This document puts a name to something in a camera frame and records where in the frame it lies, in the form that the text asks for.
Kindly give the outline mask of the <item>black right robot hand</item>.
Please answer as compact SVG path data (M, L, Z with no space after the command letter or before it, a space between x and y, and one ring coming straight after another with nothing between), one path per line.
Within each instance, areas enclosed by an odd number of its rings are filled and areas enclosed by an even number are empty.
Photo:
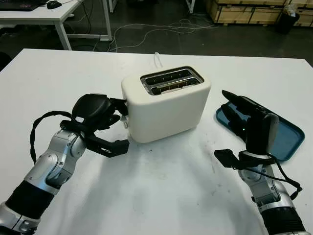
M222 91L222 95L236 106L237 111L248 116L247 120L243 120L227 104L221 106L231 130L245 141L246 150L257 155L268 154L276 137L279 117L246 97L226 90Z

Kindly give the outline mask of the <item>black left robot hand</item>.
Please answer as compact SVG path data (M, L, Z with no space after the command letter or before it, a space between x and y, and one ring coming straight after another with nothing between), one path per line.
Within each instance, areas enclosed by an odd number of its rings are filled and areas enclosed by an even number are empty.
M86 94L78 99L72 109L72 120L88 131L109 129L128 115L126 100L109 98L105 94Z

